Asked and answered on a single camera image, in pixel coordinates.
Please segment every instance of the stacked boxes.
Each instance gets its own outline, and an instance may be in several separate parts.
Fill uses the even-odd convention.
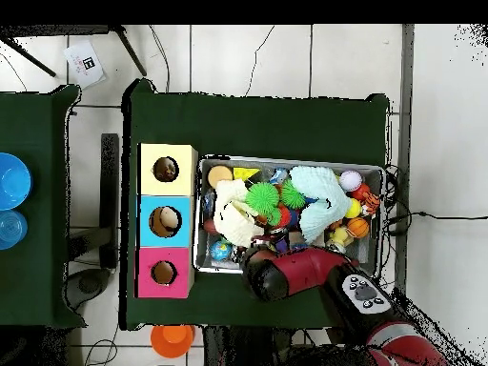
[[[138,158],[136,297],[188,297],[194,277],[193,189],[198,155],[190,145],[143,143]]]

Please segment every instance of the green tablecloth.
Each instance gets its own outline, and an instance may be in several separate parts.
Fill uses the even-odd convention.
[[[28,222],[26,237],[0,251],[0,324],[83,325],[63,301],[68,263],[66,236],[65,122],[77,86],[51,94],[0,93],[0,152],[29,167],[33,188],[17,210]]]
[[[288,328],[334,326],[334,308],[324,310],[317,289],[287,300],[263,303],[245,290],[239,275],[197,273],[187,299],[133,297],[138,143],[191,144],[200,155],[227,155],[384,165],[388,99],[276,99],[200,93],[154,93],[146,79],[124,94],[121,321],[138,323],[260,325]],[[123,291],[126,287],[127,298]]]

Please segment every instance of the blue cup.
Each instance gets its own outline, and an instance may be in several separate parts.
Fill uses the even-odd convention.
[[[31,191],[31,173],[18,157],[0,152],[0,211],[24,202]]]
[[[0,212],[0,250],[13,247],[27,233],[26,218],[17,211]]]

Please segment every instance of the yellow box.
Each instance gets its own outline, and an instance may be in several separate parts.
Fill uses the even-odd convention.
[[[140,151],[143,195],[193,195],[198,153],[191,145],[141,143]]]

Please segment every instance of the white paper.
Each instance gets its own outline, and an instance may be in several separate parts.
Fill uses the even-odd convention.
[[[66,48],[65,57],[82,89],[105,80],[102,65],[90,41],[83,41]]]

